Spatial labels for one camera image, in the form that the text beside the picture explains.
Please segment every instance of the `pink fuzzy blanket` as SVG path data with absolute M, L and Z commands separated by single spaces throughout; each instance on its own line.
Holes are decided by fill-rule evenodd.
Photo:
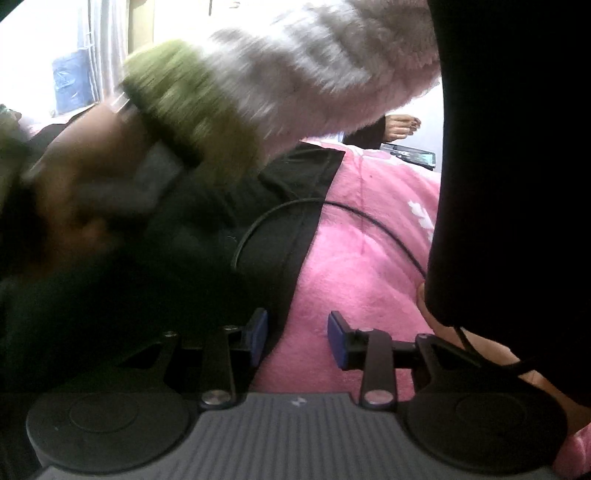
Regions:
M 327 195 L 372 215 L 395 232 L 426 269 L 437 214 L 439 174 L 388 153 L 308 140 L 343 150 Z M 340 311 L 353 328 L 385 330 L 396 340 L 430 332 L 417 309 L 423 282 L 404 253 L 368 221 L 325 206 L 298 278 L 284 334 L 261 365 L 253 390 L 275 393 L 348 391 L 355 398 L 361 373 L 342 372 L 330 353 L 326 321 Z M 407 371 L 398 371 L 402 400 L 413 395 Z M 591 470 L 591 428 L 564 444 L 555 471 L 576 478 Z

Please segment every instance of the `blue clip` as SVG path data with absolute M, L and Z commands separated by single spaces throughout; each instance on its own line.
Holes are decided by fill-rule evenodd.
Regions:
M 347 369 L 349 365 L 349 336 L 354 333 L 353 330 L 339 312 L 330 312 L 326 333 L 337 366 L 341 370 Z
M 242 345 L 251 353 L 251 366 L 258 367 L 269 332 L 269 315 L 265 309 L 256 309 L 242 329 Z

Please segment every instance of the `gray ribbed platform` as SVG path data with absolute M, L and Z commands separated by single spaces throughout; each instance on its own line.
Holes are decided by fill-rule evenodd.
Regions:
M 169 455 L 119 475 L 48 468 L 38 480 L 466 480 L 496 478 L 442 465 L 414 446 L 394 416 L 355 406 L 348 394 L 251 394 L 201 416 Z M 550 469 L 503 480 L 555 480 Z

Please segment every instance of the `green fuzzy trim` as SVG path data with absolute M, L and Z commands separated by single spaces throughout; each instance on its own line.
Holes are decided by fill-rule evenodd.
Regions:
M 185 42 L 169 41 L 131 56 L 125 84 L 175 142 L 199 152 L 197 171 L 206 182 L 228 187 L 260 165 L 255 127 L 239 116 L 199 53 Z

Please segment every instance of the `black circular pad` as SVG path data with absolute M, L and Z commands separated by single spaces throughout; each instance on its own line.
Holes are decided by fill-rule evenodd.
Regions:
M 564 413 L 552 397 L 518 378 L 504 379 L 503 385 L 494 374 L 479 371 L 449 380 L 419 391 L 405 413 L 409 431 L 425 450 L 449 465 L 488 475 L 552 463 L 566 436 Z M 454 384 L 485 387 L 470 392 L 450 389 Z
M 172 391 L 51 393 L 27 417 L 43 466 L 114 473 L 151 462 L 184 436 L 189 411 Z

